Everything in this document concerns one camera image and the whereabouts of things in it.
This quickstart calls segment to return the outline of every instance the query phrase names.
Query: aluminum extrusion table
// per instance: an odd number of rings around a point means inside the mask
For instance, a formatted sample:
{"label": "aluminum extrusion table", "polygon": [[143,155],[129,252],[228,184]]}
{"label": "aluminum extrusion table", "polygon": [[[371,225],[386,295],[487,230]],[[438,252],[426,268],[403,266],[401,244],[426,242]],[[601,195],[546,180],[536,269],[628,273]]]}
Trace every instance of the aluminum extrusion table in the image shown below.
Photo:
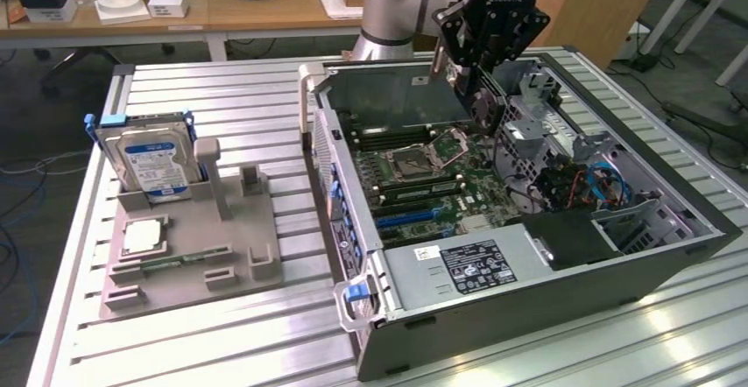
{"label": "aluminum extrusion table", "polygon": [[[581,55],[542,51],[733,222],[748,227],[745,191]],[[271,178],[286,283],[210,304],[99,321],[119,184],[95,149],[29,385],[361,385],[332,305],[298,137],[296,70],[319,60],[337,58],[141,66],[113,77],[105,113],[188,108],[199,136],[219,137],[220,172],[260,164]],[[578,105],[564,108],[584,130],[598,128]],[[748,380],[747,292],[748,236],[741,236],[638,303],[365,385],[732,385]]]}

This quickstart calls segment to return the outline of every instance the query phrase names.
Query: hard drive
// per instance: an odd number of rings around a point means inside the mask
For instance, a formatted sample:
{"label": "hard drive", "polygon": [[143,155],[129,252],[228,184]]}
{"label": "hard drive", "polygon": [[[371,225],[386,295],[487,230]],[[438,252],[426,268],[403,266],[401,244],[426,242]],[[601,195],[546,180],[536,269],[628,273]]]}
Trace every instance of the hard drive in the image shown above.
{"label": "hard drive", "polygon": [[191,198],[190,184],[203,180],[194,157],[192,114],[87,115],[87,132],[97,142],[125,192],[143,191],[151,203]]}

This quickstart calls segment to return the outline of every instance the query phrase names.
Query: sticker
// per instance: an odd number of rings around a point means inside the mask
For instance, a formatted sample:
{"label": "sticker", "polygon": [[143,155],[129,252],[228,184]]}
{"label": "sticker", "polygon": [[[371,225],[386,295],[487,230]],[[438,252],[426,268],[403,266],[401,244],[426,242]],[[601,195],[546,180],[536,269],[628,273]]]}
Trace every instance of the sticker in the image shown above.
{"label": "sticker", "polygon": [[418,85],[427,85],[427,84],[429,84],[427,76],[417,76],[410,80],[410,85],[414,87]]}
{"label": "sticker", "polygon": [[139,144],[125,147],[140,189],[151,196],[170,196],[187,190],[187,177],[174,163],[176,146],[171,143]]}
{"label": "sticker", "polygon": [[438,193],[442,192],[443,190],[454,190],[455,187],[457,187],[457,182],[437,184],[431,187],[431,193]]}
{"label": "sticker", "polygon": [[429,258],[437,258],[439,257],[439,246],[429,245],[427,247],[414,249],[413,252],[415,253],[415,258],[418,259],[418,261],[427,260]]}
{"label": "sticker", "polygon": [[401,199],[410,199],[411,197],[427,196],[429,194],[431,194],[431,191],[429,191],[429,190],[421,190],[419,192],[410,192],[410,193],[398,194],[398,195],[395,196],[395,199],[398,199],[398,200],[401,200]]}
{"label": "sticker", "polygon": [[168,31],[199,31],[202,25],[170,25]]}
{"label": "sticker", "polygon": [[493,240],[441,250],[439,253],[457,291],[462,295],[517,282]]}

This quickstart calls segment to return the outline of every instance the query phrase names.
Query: power supply label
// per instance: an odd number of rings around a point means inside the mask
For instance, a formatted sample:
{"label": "power supply label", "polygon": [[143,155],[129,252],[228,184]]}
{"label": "power supply label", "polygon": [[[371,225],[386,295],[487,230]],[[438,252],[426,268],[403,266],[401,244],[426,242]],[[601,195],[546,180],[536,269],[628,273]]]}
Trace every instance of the power supply label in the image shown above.
{"label": "power supply label", "polygon": [[499,246],[493,240],[439,252],[454,286],[462,295],[517,282]]}

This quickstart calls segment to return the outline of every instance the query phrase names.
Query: chair leg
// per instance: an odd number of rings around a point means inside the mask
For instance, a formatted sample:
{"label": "chair leg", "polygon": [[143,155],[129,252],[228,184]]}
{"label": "chair leg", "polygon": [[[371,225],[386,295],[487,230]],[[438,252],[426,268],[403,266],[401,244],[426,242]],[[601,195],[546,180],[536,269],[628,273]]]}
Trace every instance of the chair leg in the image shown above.
{"label": "chair leg", "polygon": [[112,54],[112,52],[107,50],[104,47],[96,47],[93,49],[93,53],[101,56],[104,59],[107,59],[112,65],[121,65],[121,61],[119,61],[115,54]]}
{"label": "chair leg", "polygon": [[49,72],[44,75],[40,80],[41,86],[47,86],[49,81],[55,79],[55,77],[61,74],[65,70],[68,70],[79,61],[81,61],[85,56],[93,53],[92,47],[81,47],[72,52],[64,60],[55,65]]}

